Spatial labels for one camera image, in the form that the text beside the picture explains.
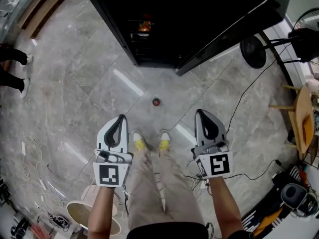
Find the beige pants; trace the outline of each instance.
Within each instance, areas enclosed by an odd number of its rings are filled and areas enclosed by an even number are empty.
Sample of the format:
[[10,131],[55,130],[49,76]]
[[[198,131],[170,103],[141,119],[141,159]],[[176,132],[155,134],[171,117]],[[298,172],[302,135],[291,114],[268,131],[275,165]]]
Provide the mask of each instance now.
[[160,153],[159,161],[165,210],[156,185],[150,151],[144,148],[134,155],[130,171],[133,184],[128,201],[129,230],[163,222],[204,224],[197,200],[181,168],[167,151]]

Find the black cabinet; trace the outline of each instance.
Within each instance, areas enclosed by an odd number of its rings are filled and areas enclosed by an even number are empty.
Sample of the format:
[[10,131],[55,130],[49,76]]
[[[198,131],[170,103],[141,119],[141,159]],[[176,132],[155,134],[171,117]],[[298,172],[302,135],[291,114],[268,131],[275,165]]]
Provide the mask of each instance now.
[[178,69],[278,22],[289,0],[90,0],[136,66]]

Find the small red object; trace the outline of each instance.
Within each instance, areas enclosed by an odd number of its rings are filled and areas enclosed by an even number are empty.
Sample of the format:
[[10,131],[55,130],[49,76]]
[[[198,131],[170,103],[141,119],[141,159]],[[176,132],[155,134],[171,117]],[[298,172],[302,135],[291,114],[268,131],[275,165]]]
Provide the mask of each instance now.
[[152,101],[154,106],[159,106],[160,105],[160,100],[158,98],[154,98]]

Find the yellow sneaker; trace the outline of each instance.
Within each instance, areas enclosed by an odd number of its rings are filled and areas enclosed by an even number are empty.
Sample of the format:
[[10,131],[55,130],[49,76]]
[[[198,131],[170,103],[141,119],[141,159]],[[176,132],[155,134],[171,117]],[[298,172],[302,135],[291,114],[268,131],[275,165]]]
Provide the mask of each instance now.
[[143,134],[141,131],[139,130],[134,130],[132,132],[132,135],[133,135],[133,141],[135,143],[135,147],[138,151],[146,148],[146,144],[145,144],[145,141],[144,141],[144,137],[143,137]]
[[159,138],[160,138],[159,150],[169,151],[169,141],[170,141],[169,132],[165,129],[161,130],[159,134]]

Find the fan base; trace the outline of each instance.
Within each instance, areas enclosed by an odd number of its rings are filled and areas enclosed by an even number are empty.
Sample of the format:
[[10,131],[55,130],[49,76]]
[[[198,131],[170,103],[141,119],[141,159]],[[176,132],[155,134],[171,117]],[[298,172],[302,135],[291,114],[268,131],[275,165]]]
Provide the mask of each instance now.
[[240,43],[241,53],[252,68],[260,69],[266,64],[264,45],[256,36],[250,36]]

